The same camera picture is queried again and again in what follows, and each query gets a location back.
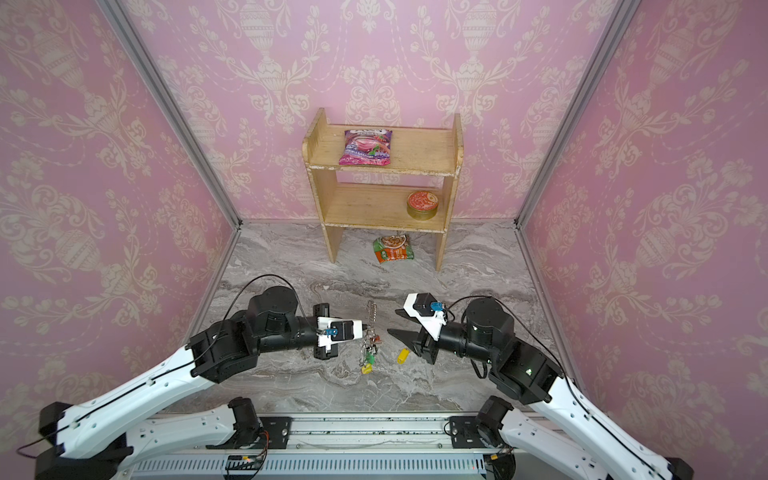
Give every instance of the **pink wallpaper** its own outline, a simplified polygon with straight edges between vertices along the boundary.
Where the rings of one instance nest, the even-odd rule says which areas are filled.
[[[240,215],[299,219],[316,217],[300,145],[320,107],[424,127],[460,112],[456,216],[514,217],[615,0],[122,2]]]
[[[528,231],[583,387],[696,478],[768,478],[768,4],[644,0]]]
[[[230,228],[92,0],[0,2],[0,452],[155,365]]]

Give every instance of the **candy bag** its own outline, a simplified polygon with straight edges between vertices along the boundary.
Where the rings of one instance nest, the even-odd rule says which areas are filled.
[[[339,165],[389,165],[391,130],[347,130],[344,137],[346,146]]]
[[[376,252],[379,263],[413,258],[413,250],[411,250],[408,235],[379,237],[373,241],[373,251]]]

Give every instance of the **keychain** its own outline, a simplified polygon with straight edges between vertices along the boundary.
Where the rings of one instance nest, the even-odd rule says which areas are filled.
[[[376,302],[368,300],[368,329],[362,338],[362,348],[360,349],[360,372],[371,373],[373,364],[376,363],[376,354],[379,353],[379,344],[381,338],[376,335]]]

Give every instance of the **shelf leg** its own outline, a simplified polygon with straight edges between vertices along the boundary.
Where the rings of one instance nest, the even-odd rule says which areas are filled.
[[[344,233],[344,227],[328,227],[323,225],[323,234],[326,238],[326,247],[328,247],[328,258],[331,263],[336,262],[336,255],[339,254],[339,245]]]
[[[445,253],[445,244],[448,243],[448,232],[436,233],[435,240],[435,270],[438,272],[442,268],[442,254]]]

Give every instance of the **yellow plastic tag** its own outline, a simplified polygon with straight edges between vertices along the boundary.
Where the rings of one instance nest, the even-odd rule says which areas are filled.
[[[401,364],[401,365],[402,365],[403,363],[405,363],[405,362],[406,362],[406,359],[408,358],[408,354],[409,354],[409,353],[411,353],[411,351],[410,351],[410,350],[408,350],[408,349],[402,349],[402,351],[400,352],[400,355],[398,355],[398,356],[397,356],[397,363],[399,363],[399,364]]]

